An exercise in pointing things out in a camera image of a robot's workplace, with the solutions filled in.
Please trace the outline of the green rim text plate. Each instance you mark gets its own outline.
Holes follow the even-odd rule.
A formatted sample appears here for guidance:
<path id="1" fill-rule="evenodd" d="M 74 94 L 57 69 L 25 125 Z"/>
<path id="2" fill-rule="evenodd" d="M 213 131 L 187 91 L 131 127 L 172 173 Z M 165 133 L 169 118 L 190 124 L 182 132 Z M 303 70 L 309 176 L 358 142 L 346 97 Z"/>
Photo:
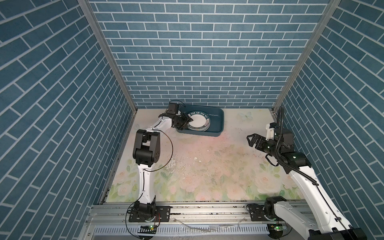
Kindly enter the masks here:
<path id="1" fill-rule="evenodd" d="M 192 111 L 188 116 L 192 119 L 187 125 L 189 130 L 204 132 L 211 126 L 211 118 L 205 112 Z"/>

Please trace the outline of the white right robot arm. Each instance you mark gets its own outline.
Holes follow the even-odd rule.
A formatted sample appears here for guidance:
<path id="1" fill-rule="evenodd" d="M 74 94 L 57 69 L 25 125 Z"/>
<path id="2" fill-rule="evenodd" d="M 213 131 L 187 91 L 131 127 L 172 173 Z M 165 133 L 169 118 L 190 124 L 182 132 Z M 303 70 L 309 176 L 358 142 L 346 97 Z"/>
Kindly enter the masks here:
<path id="1" fill-rule="evenodd" d="M 250 147 L 276 159 L 276 166 L 284 169 L 303 194 L 314 220 L 295 210 L 282 196 L 268 197 L 264 204 L 265 218 L 283 220 L 306 240 L 366 240 L 361 228 L 353 227 L 339 211 L 319 182 L 305 154 L 296 152 L 294 135 L 283 128 L 268 129 L 267 136 L 247 136 Z"/>

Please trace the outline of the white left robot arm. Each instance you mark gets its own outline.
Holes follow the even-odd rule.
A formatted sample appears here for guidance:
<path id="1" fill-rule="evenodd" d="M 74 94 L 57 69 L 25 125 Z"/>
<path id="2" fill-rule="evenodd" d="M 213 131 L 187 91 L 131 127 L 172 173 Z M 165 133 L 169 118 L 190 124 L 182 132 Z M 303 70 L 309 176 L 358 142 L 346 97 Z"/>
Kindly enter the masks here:
<path id="1" fill-rule="evenodd" d="M 161 135 L 170 128 L 183 130 L 192 118 L 185 113 L 160 114 L 159 119 L 150 127 L 136 132 L 133 158 L 138 165 L 140 175 L 139 199 L 143 205 L 155 203 L 155 163 L 161 154 Z"/>

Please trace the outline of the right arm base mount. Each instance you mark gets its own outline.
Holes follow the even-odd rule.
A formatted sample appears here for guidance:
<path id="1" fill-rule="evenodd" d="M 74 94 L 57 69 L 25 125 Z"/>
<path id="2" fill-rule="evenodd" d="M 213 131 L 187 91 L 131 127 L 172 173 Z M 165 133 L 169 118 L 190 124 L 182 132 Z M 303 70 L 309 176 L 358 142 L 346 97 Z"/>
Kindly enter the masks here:
<path id="1" fill-rule="evenodd" d="M 268 197 L 266 198 L 264 205 L 247 204 L 246 210 L 249 212 L 251 221 L 279 221 L 280 218 L 276 215 L 274 205 L 277 202 L 287 201 L 282 196 Z"/>

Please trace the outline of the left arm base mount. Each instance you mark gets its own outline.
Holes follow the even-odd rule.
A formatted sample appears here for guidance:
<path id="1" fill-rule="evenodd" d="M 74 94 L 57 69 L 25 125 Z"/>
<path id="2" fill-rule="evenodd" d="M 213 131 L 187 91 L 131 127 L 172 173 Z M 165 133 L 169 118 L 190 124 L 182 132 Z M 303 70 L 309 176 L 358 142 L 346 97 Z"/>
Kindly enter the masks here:
<path id="1" fill-rule="evenodd" d="M 157 206 L 156 202 L 150 204 L 142 204 L 139 201 L 133 203 L 129 207 L 128 222 L 130 223 L 144 223 L 152 222 L 155 218 L 157 222 L 169 222 L 171 214 L 171 207 L 160 205 Z"/>

